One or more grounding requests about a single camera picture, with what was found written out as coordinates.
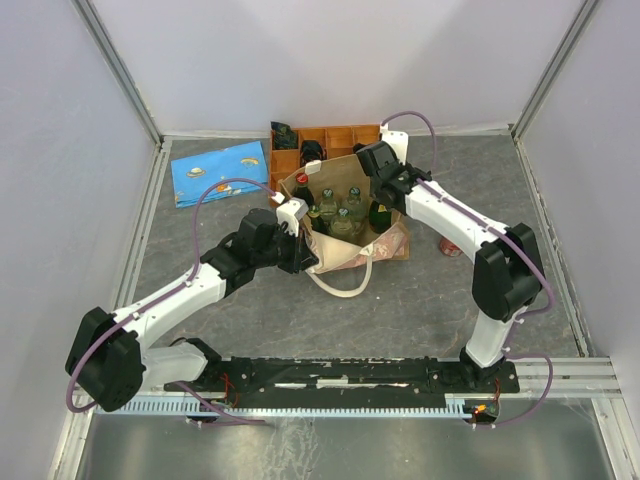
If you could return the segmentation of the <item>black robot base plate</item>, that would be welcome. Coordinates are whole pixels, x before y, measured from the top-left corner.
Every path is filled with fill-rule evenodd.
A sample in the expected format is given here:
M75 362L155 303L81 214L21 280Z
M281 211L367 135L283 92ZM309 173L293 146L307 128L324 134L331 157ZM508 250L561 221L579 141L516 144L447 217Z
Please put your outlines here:
M467 362L418 358L217 358L187 384L229 397L233 407L337 412L441 408L447 394L514 394L516 367L501 360L486 372Z

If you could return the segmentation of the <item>red beverage can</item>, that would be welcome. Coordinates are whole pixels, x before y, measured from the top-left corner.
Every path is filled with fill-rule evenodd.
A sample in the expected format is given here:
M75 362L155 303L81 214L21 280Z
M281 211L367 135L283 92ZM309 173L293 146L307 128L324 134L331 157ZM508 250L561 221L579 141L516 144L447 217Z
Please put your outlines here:
M439 241L439 250L448 257L458 257L462 254L462 250L446 237L441 237Z

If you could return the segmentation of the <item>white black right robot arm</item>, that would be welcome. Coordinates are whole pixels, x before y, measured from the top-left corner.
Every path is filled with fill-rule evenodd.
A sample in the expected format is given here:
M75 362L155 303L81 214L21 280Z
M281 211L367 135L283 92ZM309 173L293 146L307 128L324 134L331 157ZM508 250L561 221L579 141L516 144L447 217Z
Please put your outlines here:
M479 309L474 330L460 354L460 382L481 391L504 361L515 322L533 312L541 291L554 302L533 230L524 223L493 221L446 192L429 172L402 163L384 141L356 151L370 194L388 209L434 229L473 264L472 298Z

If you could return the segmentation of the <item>dark green yellow-label bottle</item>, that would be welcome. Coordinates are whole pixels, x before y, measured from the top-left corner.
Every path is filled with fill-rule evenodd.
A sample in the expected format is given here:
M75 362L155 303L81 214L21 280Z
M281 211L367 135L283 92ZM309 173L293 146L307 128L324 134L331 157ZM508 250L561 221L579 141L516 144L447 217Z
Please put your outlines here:
M376 234L386 232L392 224L391 212L378 201L372 201L368 212L370 229Z

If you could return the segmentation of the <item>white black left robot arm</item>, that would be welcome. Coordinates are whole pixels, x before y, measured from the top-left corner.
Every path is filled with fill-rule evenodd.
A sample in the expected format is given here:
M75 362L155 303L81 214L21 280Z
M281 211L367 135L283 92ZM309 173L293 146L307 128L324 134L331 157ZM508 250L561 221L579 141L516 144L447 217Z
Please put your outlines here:
M79 325L65 363L71 387L95 406L116 411L141 388L176 381L209 390L221 378L218 355L196 340L176 350L155 342L197 311L251 282L257 270L297 274L317 265L301 223L307 205L293 198L276 210L256 208L194 266L146 298L114 312L95 307Z

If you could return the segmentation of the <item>burlap canvas tote bag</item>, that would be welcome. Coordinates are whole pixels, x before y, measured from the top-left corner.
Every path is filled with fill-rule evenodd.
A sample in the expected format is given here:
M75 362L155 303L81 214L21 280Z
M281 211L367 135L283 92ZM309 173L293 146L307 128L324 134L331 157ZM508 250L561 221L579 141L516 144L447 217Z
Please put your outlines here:
M409 258L410 234L399 213L391 215L391 225L384 232L376 233L372 229L369 178L354 154L311 162L280 179L280 191L292 197L302 177L307 179L307 187L316 204L323 197L331 196L338 207L335 213L319 216L325 224L325 232L313 226L310 217L301 221L307 245L318 258L318 263L306 273L322 290L338 298L358 296L369 284L374 263ZM325 273L357 266L365 268L365 275L354 289L340 290L321 279Z

